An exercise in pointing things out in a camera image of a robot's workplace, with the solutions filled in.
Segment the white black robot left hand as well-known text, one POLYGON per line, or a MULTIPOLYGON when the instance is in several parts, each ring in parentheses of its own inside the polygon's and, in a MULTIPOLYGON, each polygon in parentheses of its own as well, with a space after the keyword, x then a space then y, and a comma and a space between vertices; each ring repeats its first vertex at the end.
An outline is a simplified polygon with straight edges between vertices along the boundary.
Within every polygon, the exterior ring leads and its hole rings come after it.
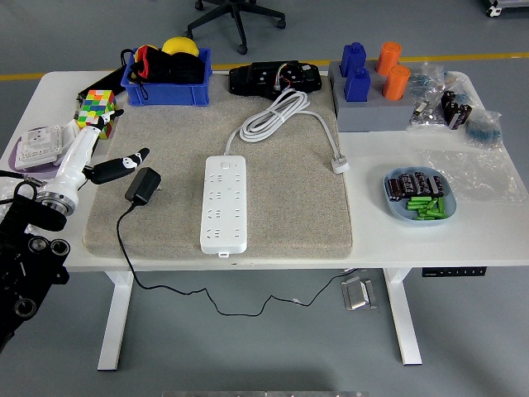
POLYGON ((120 179, 131 174, 145 160, 150 150, 142 148, 129 156, 98 165, 89 164, 99 133, 109 122, 122 114, 121 109, 106 112, 99 116, 96 122, 81 130, 62 160, 55 178, 47 182, 37 194, 38 202, 71 214, 79 203, 78 189, 85 181, 105 184, 120 179))

